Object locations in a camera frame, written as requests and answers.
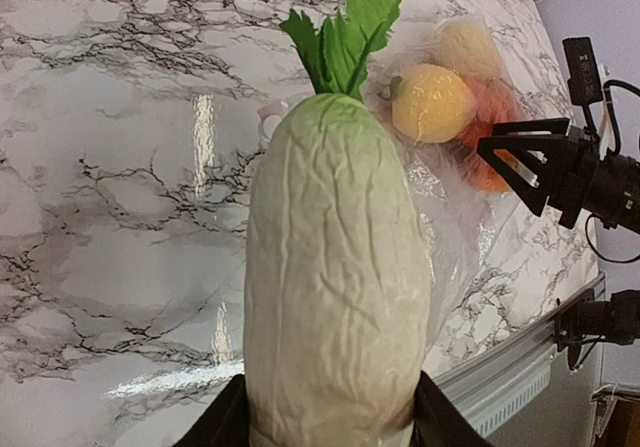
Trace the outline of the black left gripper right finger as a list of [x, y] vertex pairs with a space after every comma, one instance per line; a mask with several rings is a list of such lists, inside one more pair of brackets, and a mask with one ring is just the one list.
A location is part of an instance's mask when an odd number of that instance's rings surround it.
[[434, 381], [420, 373], [414, 393], [413, 447], [492, 447]]

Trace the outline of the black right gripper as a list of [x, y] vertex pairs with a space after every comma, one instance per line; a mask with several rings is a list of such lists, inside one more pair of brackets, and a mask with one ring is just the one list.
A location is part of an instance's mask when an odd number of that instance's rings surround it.
[[568, 118], [495, 124], [478, 141], [477, 154], [509, 185], [529, 211], [547, 204], [561, 212], [559, 224], [575, 226], [582, 211], [607, 228], [639, 230], [639, 162], [599, 155], [598, 144]]

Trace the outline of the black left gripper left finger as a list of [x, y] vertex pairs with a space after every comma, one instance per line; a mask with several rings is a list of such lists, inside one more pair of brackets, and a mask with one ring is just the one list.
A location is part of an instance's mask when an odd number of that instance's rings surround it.
[[184, 446], [249, 447], [249, 422], [245, 378], [236, 375], [184, 434]]

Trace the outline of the clear zip top bag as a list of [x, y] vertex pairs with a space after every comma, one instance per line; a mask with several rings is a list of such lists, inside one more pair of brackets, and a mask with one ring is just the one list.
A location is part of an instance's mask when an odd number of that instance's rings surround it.
[[311, 342], [425, 346], [477, 261], [489, 196], [445, 143], [398, 147], [362, 102], [392, 15], [282, 24], [314, 94], [276, 127], [252, 184], [247, 347]]

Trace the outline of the white fake cabbage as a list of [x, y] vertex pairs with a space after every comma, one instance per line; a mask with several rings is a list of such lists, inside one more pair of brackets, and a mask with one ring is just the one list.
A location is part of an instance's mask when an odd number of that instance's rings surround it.
[[406, 446], [425, 358], [428, 252], [388, 131], [360, 93], [402, 0], [291, 11], [314, 94], [254, 175], [243, 350], [253, 446]]

